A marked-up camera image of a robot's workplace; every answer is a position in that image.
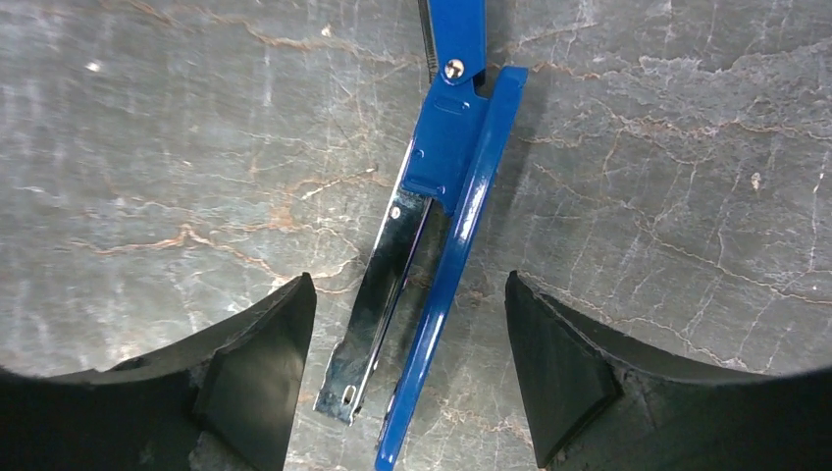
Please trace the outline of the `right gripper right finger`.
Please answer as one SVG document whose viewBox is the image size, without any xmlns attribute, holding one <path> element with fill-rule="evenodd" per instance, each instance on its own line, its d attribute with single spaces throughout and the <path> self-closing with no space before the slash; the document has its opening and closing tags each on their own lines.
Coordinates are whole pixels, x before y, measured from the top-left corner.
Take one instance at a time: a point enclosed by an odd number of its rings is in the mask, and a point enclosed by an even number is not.
<svg viewBox="0 0 832 471">
<path fill-rule="evenodd" d="M 507 330 L 545 470 L 827 470 L 831 371 L 769 376 L 637 340 L 511 273 Z"/>
</svg>

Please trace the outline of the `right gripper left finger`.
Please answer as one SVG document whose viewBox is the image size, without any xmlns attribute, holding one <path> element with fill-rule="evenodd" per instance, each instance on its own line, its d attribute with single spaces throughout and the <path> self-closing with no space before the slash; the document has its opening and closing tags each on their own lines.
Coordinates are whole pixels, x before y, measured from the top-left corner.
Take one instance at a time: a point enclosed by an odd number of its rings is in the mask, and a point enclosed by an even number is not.
<svg viewBox="0 0 832 471">
<path fill-rule="evenodd" d="M 99 371 L 1 373 L 5 470 L 281 470 L 317 304 L 308 274 Z"/>
</svg>

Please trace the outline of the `blue stapler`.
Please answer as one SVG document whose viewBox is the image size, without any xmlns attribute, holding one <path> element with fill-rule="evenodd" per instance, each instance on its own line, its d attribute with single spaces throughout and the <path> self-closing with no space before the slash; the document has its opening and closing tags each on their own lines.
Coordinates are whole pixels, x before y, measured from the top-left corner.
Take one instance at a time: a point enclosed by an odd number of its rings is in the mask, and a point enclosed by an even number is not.
<svg viewBox="0 0 832 471">
<path fill-rule="evenodd" d="M 481 0 L 419 5 L 431 84 L 356 294 L 334 347 L 315 409 L 352 424 L 425 228 L 439 206 L 450 219 L 430 292 L 381 428 L 375 468 L 391 470 L 470 254 L 520 107 L 528 72 L 503 67 L 490 96 L 486 5 Z"/>
</svg>

